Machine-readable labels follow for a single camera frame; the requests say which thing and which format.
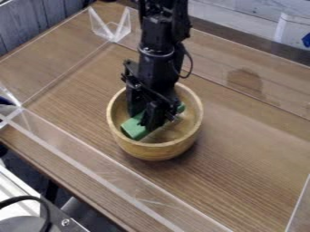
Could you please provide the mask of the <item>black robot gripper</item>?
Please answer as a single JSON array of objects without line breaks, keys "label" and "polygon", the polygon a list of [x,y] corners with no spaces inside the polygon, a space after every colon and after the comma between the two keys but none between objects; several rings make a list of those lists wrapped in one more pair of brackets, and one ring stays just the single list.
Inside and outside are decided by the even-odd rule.
[{"label": "black robot gripper", "polygon": [[163,102],[178,100],[175,84],[183,65],[183,46],[178,44],[167,51],[139,46],[137,51],[139,62],[123,62],[127,110],[131,117],[144,111],[139,124],[147,131],[155,131],[176,115],[176,105]]}]

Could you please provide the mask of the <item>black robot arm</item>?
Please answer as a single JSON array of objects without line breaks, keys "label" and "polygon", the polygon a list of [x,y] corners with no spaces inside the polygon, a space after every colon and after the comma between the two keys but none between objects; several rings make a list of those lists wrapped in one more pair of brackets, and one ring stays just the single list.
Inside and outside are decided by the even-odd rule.
[{"label": "black robot arm", "polygon": [[175,84],[184,77],[190,57],[183,41],[190,37],[187,0],[137,0],[139,60],[123,62],[127,110],[140,115],[139,125],[155,131],[178,114],[182,102]]}]

